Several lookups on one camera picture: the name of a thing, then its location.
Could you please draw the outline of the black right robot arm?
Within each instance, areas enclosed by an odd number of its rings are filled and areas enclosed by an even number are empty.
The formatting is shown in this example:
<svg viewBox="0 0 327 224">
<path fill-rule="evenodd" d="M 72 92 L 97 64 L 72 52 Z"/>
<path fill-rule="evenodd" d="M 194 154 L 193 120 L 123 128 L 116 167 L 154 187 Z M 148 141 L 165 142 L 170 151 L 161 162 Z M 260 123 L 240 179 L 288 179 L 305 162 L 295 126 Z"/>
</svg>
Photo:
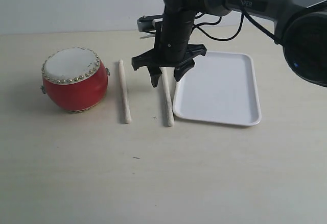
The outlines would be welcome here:
<svg viewBox="0 0 327 224">
<path fill-rule="evenodd" d="M 154 47 L 131 59 L 134 70 L 146 67 L 157 86 L 163 67 L 174 69 L 179 81 L 195 66 L 195 57 L 207 52 L 203 44 L 190 44 L 198 13 L 223 17 L 237 11 L 242 18 L 283 48 L 295 74 L 307 82 L 326 86 L 326 0 L 163 0 L 161 15 L 138 19 L 140 32 L 154 31 Z"/>
</svg>

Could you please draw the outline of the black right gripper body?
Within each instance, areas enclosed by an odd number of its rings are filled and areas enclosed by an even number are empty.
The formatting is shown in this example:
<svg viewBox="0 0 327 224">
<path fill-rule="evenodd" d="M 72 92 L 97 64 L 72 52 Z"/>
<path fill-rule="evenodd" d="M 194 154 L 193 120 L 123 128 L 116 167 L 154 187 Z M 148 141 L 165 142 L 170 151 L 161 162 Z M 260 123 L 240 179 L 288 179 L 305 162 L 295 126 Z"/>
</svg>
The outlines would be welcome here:
<svg viewBox="0 0 327 224">
<path fill-rule="evenodd" d="M 161 28 L 155 35 L 154 47 L 131 59 L 134 70 L 141 67 L 182 69 L 197 56 L 205 56 L 204 44 L 189 44 L 196 12 L 164 11 Z"/>
</svg>

